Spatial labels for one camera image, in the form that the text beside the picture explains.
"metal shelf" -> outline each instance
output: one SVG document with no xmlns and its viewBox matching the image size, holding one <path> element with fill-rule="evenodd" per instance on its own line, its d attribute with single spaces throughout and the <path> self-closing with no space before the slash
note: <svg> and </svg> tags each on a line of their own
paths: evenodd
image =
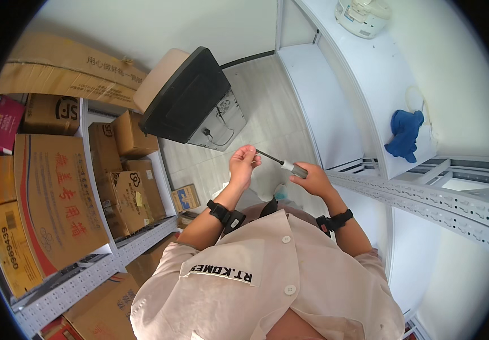
<svg viewBox="0 0 489 340">
<path fill-rule="evenodd" d="M 489 202 L 479 197 L 450 189 L 413 184 L 404 180 L 383 180 L 379 177 L 347 175 L 328 172 L 334 180 L 359 184 L 400 197 L 412 199 L 431 207 L 451 212 L 489 227 Z"/>
<path fill-rule="evenodd" d="M 16 312 L 16 319 L 25 334 L 32 338 L 44 326 L 119 272 L 120 268 L 128 265 L 174 231 L 176 231 L 176 217 L 173 216 L 119 248 L 115 255 L 104 256 L 50 292 L 30 301 L 27 306 Z"/>
<path fill-rule="evenodd" d="M 426 201 L 424 199 L 425 202 L 422 202 L 416 200 L 417 196 L 413 196 L 413 194 L 410 195 L 412 197 L 410 198 L 408 195 L 408 190 L 409 190 L 408 186 L 416 187 L 414 185 L 407 184 L 405 187 L 406 191 L 403 193 L 401 184 L 391 184 L 391 182 L 402 182 L 402 181 L 386 180 L 385 181 L 386 183 L 380 186 L 378 184 L 374 184 L 377 180 L 376 177 L 344 175 L 339 173 L 336 174 L 329 173 L 328 176 L 330 178 L 331 183 L 333 183 L 336 186 L 345 187 L 357 193 L 369 196 L 373 199 L 384 202 L 390 207 L 396 207 L 408 211 L 411 214 L 429 220 L 477 244 L 480 244 L 483 248 L 489 251 L 489 226 L 482 224 L 476 220 L 470 219 L 466 216 L 463 216 L 462 214 L 451 212 L 446 209 L 437 207 L 435 205 L 425 203 L 425 202 L 434 203 L 434 201 L 432 200 Z M 386 188 L 390 188 L 390 192 L 381 190 L 380 189 L 381 187 L 384 190 L 386 190 Z"/>
</svg>

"white shirt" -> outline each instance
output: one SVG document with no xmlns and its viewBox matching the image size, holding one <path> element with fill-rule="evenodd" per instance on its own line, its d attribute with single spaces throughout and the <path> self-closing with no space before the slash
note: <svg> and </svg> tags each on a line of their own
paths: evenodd
<svg viewBox="0 0 489 340">
<path fill-rule="evenodd" d="M 383 265 L 279 210 L 203 251 L 170 243 L 131 309 L 141 339 L 265 339 L 291 308 L 326 339 L 399 339 Z"/>
</svg>

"rice cooker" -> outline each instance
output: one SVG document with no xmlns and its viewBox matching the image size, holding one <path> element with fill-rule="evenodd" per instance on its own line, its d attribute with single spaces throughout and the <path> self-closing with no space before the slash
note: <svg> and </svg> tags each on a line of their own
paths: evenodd
<svg viewBox="0 0 489 340">
<path fill-rule="evenodd" d="M 386 25 L 392 15 L 383 0 L 338 0 L 335 18 L 347 31 L 371 39 Z"/>
</svg>

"black wrist strap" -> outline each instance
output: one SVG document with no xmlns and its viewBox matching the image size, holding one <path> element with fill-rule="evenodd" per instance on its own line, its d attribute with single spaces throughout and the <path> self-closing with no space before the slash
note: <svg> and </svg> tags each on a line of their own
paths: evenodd
<svg viewBox="0 0 489 340">
<path fill-rule="evenodd" d="M 214 203 L 213 200 L 208 201 L 207 207 L 210 208 L 210 214 L 220 220 L 226 235 L 240 228 L 246 218 L 246 215 L 241 212 L 236 210 L 229 211 L 220 203 Z"/>
<path fill-rule="evenodd" d="M 343 228 L 346 222 L 353 218 L 354 214 L 350 209 L 347 209 L 344 213 L 327 218 L 325 215 L 316 218 L 318 228 L 324 232 L 327 236 L 331 237 L 330 231 L 336 231 L 339 228 Z"/>
</svg>

